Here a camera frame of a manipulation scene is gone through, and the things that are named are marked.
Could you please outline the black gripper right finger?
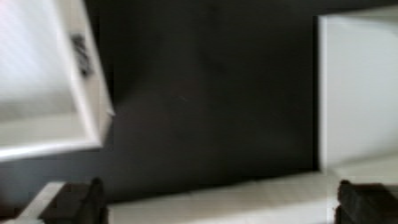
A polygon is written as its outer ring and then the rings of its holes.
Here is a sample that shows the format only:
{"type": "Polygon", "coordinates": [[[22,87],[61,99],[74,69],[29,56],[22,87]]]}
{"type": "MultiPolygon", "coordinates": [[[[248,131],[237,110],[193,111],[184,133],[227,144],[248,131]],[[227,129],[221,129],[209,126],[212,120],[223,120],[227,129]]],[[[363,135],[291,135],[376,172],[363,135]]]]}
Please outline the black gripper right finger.
{"type": "Polygon", "coordinates": [[[339,182],[333,224],[398,224],[398,185],[339,182]]]}

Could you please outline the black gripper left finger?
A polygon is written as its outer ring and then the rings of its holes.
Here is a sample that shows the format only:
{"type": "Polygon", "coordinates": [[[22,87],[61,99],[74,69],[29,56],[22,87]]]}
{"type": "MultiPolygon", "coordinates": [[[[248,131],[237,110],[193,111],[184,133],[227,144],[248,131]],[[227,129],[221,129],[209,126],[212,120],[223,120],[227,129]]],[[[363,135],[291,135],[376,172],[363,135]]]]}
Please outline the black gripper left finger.
{"type": "Polygon", "coordinates": [[[84,183],[49,182],[13,221],[15,224],[108,224],[99,178],[84,183]]]}

